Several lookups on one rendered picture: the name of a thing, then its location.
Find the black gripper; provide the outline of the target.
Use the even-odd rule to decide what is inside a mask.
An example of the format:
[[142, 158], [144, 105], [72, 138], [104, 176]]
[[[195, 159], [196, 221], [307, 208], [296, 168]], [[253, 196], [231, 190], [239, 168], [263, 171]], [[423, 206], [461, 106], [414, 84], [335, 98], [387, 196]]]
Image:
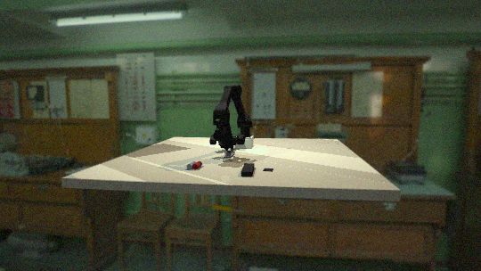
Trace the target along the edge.
[[[228, 136], [228, 135], [232, 136], [231, 129], [229, 131], [227, 131], [226, 136]], [[244, 144], [245, 138], [246, 138], [245, 135], [232, 136], [233, 145]], [[210, 144], [216, 144], [216, 140], [214, 139], [213, 135], [210, 137], [209, 142], [210, 142]]]

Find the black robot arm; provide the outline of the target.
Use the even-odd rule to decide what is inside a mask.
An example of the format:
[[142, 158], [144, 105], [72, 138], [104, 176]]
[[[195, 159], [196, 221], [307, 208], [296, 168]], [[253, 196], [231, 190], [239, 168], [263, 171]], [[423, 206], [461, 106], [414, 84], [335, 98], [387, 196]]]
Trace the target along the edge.
[[220, 147], [224, 149], [229, 149], [233, 146], [232, 136], [226, 135], [227, 131], [231, 129], [229, 122], [230, 112], [228, 109], [231, 99], [238, 113], [237, 125], [240, 127], [240, 134], [245, 135], [245, 137], [251, 137], [251, 135], [249, 135], [249, 128], [252, 127], [252, 121], [244, 110], [241, 92], [242, 88], [240, 85], [225, 86], [221, 101], [213, 111], [213, 125], [216, 125], [216, 131], [213, 137], [220, 142]]

